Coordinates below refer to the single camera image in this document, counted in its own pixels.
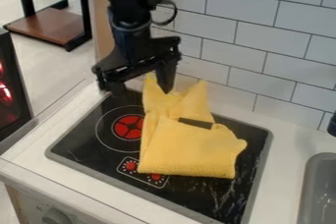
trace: black cooktop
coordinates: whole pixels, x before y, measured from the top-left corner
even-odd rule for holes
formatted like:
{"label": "black cooktop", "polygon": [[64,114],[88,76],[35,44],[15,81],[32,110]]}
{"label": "black cooktop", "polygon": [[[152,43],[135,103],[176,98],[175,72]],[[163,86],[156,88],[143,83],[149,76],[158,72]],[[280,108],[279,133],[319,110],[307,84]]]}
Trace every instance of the black cooktop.
{"label": "black cooktop", "polygon": [[238,157],[234,180],[139,174],[143,116],[140,93],[129,91],[127,99],[109,96],[54,143],[46,155],[132,194],[156,199],[155,203],[201,223],[247,221],[253,202],[249,196],[256,191],[269,133],[215,116],[217,123],[248,142]]}

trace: sink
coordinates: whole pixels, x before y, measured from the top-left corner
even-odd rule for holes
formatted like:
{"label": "sink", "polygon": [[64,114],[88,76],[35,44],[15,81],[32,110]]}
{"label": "sink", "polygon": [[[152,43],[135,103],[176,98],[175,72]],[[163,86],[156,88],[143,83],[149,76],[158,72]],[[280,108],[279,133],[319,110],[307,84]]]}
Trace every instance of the sink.
{"label": "sink", "polygon": [[336,223],[336,153],[319,153],[306,165],[297,224]]}

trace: yellow cloth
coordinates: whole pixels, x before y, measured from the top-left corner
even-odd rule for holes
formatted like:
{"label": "yellow cloth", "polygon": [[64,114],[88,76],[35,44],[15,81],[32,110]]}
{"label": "yellow cloth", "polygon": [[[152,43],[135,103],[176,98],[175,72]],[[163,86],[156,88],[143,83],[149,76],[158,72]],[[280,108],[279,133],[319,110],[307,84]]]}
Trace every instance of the yellow cloth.
{"label": "yellow cloth", "polygon": [[214,123],[206,104],[206,82],[183,94],[165,94],[153,75],[143,89],[146,113],[140,148],[140,173],[233,179],[236,158],[247,146],[225,126],[211,130],[178,122],[189,118]]}

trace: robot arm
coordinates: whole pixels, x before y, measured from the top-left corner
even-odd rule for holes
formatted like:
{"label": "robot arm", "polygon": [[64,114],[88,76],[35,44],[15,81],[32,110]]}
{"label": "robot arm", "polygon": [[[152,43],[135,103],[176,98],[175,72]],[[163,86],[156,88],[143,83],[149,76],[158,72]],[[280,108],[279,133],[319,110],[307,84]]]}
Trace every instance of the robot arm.
{"label": "robot arm", "polygon": [[[175,3],[169,0],[109,0],[108,17],[115,39],[115,48],[93,67],[99,87],[115,95],[126,92],[124,82],[155,71],[158,83],[165,92],[174,84],[176,67],[181,59],[177,36],[151,38],[150,25],[165,26],[177,15]],[[173,16],[156,23],[150,11],[158,4],[174,7]]]}

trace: countertop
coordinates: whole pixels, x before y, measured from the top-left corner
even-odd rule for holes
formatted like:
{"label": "countertop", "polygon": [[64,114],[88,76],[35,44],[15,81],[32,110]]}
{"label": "countertop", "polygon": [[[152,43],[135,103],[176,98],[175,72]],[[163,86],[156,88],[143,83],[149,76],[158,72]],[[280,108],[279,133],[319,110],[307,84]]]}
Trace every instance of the countertop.
{"label": "countertop", "polygon": [[[140,89],[140,81],[129,83]],[[53,116],[31,131],[0,159],[0,179],[23,184],[84,212],[102,223],[184,223],[192,219],[114,188],[45,157],[46,148],[62,137],[103,99],[90,84]],[[295,224],[308,159],[336,152],[336,139],[324,132],[209,101],[216,114],[263,127],[273,134],[255,197],[250,224]]]}

